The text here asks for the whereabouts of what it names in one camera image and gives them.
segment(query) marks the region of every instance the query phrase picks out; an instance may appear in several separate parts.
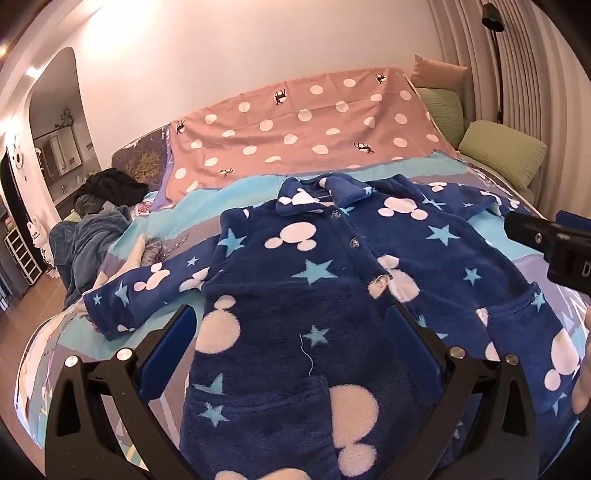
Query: pajama top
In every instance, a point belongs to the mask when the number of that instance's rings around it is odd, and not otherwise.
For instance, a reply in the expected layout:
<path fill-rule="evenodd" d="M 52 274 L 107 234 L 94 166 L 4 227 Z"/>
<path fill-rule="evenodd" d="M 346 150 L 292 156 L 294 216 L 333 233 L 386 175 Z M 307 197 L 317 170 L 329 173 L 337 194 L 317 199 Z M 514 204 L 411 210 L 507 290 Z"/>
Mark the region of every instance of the pajama top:
<path fill-rule="evenodd" d="M 555 406 L 579 356 L 538 285 L 467 222 L 525 212 L 517 203 L 402 175 L 289 178 L 277 200 L 225 211 L 220 235 L 84 301 L 113 339 L 180 292 L 203 292 L 180 449 L 204 479 L 379 478 L 433 408 L 389 339 L 406 321 L 394 299 L 448 346 L 519 357 L 546 463 L 574 422 Z"/>

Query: green pillow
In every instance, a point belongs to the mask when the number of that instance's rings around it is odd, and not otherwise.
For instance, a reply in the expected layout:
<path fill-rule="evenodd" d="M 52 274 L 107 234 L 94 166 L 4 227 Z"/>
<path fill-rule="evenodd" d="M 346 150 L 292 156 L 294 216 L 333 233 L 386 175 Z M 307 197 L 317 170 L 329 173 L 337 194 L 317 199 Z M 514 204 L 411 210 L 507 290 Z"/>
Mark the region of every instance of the green pillow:
<path fill-rule="evenodd" d="M 505 125 L 477 120 L 468 128 L 459 150 L 499 172 L 518 190 L 525 190 L 542 165 L 547 147 Z"/>
<path fill-rule="evenodd" d="M 417 88 L 417 91 L 443 136 L 457 149 L 465 132 L 462 103 L 457 93 L 435 88 Z"/>

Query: pajama sleeve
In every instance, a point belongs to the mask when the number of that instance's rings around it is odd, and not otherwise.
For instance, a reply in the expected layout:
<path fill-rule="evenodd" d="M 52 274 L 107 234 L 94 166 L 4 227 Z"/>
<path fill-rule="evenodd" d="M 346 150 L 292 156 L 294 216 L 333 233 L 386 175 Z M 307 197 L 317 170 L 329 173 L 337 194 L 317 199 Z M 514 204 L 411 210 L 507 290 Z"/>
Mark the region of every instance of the pajama sleeve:
<path fill-rule="evenodd" d="M 469 220 L 484 210 L 503 217 L 510 212 L 531 214 L 520 200 L 500 196 L 478 187 L 443 181 L 415 184 L 399 175 L 394 179 L 406 187 L 409 197 L 416 201 L 419 208 L 435 207 L 439 211 L 452 213 L 464 220 Z"/>
<path fill-rule="evenodd" d="M 201 289 L 219 235 L 161 263 L 139 267 L 83 296 L 91 321 L 107 340 L 132 332 L 180 293 Z"/>

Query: blue blanket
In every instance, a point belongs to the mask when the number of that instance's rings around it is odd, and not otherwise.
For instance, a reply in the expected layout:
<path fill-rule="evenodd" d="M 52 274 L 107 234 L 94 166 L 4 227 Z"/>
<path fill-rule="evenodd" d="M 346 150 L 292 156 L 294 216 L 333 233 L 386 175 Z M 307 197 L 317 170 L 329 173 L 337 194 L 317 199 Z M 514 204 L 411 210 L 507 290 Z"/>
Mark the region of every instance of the blue blanket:
<path fill-rule="evenodd" d="M 80 222 L 63 221 L 49 233 L 54 265 L 66 288 L 68 308 L 90 289 L 107 250 L 131 223 L 128 207 L 86 215 Z"/>

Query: loose thread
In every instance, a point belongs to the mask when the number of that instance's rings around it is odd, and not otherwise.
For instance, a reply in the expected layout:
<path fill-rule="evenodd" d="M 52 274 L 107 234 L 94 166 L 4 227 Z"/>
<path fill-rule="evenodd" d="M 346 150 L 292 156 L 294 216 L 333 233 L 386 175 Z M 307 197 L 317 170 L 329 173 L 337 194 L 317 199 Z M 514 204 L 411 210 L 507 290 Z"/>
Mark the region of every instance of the loose thread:
<path fill-rule="evenodd" d="M 301 333 L 299 333 L 299 335 L 300 335 L 301 351 L 304 352 L 304 355 L 310 359 L 311 367 L 310 367 L 310 371 L 308 372 L 308 377 L 311 377 L 312 376 L 311 375 L 312 369 L 314 368 L 314 361 L 312 360 L 312 357 L 304 351 L 304 339 L 301 337 Z"/>

